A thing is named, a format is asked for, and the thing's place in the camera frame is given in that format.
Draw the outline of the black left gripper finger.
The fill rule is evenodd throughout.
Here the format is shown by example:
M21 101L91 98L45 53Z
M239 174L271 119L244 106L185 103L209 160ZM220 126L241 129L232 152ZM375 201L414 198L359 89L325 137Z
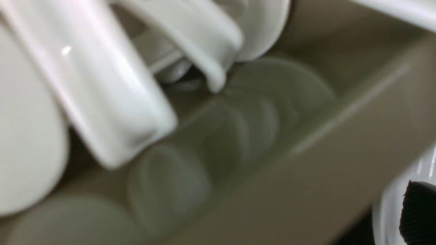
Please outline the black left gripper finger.
M407 245L436 243L435 185L409 181L402 203L399 232Z

